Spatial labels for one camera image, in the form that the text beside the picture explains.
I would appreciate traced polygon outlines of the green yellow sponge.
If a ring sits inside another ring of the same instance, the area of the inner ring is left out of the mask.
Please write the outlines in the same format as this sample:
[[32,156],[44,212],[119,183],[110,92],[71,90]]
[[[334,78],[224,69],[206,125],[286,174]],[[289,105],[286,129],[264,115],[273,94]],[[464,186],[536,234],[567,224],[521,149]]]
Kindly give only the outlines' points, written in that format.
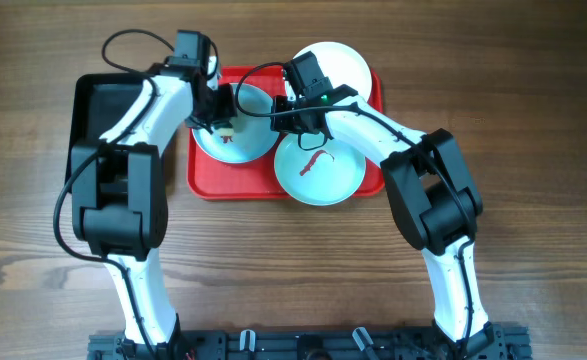
[[222,124],[214,128],[214,133],[222,138],[232,137],[235,133],[233,126],[230,123]]

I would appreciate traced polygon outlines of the light blue plate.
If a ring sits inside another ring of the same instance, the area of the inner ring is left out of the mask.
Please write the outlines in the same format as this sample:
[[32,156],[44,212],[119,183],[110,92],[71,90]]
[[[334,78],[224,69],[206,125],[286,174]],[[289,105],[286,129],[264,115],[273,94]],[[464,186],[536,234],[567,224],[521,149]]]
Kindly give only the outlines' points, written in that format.
[[[240,105],[253,113],[270,113],[273,100],[262,89],[243,84],[239,92]],[[230,164],[241,164],[265,155],[277,142],[279,134],[270,129],[270,120],[255,118],[242,112],[231,119],[235,131],[222,138],[206,130],[193,130],[197,145],[212,158]]]

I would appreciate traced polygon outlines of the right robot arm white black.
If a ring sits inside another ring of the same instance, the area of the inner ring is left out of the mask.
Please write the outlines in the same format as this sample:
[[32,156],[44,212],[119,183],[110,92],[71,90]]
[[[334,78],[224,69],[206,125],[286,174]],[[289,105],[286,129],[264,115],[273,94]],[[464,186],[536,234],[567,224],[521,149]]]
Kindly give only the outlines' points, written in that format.
[[341,141],[381,169],[393,220],[426,262],[435,326],[453,357],[478,354],[489,344],[489,320],[474,268],[483,203],[452,134],[443,129],[425,134],[401,126],[352,87],[333,84],[312,52],[284,63],[282,69],[294,97],[276,99],[273,129]]

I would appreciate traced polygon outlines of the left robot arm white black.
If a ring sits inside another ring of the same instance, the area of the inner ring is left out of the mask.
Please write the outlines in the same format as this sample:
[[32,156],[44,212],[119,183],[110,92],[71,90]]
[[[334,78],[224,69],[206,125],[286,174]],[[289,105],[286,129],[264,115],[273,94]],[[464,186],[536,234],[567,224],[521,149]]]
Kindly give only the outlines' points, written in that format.
[[[96,140],[80,140],[69,152],[70,175],[54,207],[58,245],[76,259],[101,263],[115,284],[125,328],[110,351],[100,338],[89,358],[191,359],[161,269],[159,246],[168,226],[161,157],[181,125],[208,133],[231,129],[233,90],[219,85],[215,43],[197,31],[181,30],[171,55],[146,71],[126,72],[141,82],[136,100]],[[75,236],[90,249],[83,256],[64,241],[60,213],[72,200]]]

